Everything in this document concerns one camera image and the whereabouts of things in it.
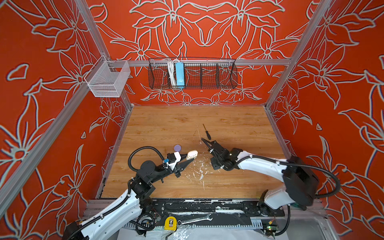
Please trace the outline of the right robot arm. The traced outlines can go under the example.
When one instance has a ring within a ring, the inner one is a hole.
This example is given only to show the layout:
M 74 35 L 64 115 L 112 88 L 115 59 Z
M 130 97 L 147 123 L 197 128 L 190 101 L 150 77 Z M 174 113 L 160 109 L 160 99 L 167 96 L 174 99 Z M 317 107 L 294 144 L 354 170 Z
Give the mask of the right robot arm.
M 209 141 L 204 138 L 201 140 L 213 156 L 211 163 L 215 170 L 253 171 L 272 177 L 282 183 L 279 188 L 263 192 L 259 200 L 261 209 L 276 210 L 284 205 L 294 203 L 308 207 L 313 205 L 315 199 L 332 197 L 341 190 L 340 179 L 335 174 L 320 167 L 306 165 L 298 157 L 273 159 L 254 155 L 237 148 L 229 151 L 216 141 Z M 319 178 L 313 172 L 314 170 L 327 175 L 334 181 L 335 187 L 331 192 L 317 194 Z

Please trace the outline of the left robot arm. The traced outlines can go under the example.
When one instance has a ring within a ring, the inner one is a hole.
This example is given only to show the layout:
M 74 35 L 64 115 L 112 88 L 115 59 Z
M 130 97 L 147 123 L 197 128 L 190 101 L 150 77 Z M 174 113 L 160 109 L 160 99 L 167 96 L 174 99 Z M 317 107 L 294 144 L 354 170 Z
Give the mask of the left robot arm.
M 154 151 L 162 163 L 156 165 L 153 161 L 145 161 L 136 169 L 132 165 L 135 154 L 143 150 Z M 161 152 L 151 146 L 134 150 L 129 159 L 129 168 L 136 173 L 128 181 L 127 189 L 114 202 L 88 220 L 78 224 L 71 223 L 65 228 L 64 240 L 107 240 L 128 222 L 144 231 L 155 227 L 155 219 L 149 213 L 150 195 L 156 189 L 154 183 L 163 181 L 169 175 L 177 178 L 185 168 L 198 156 L 198 151 L 192 150 L 187 154 L 174 152 L 164 157 Z

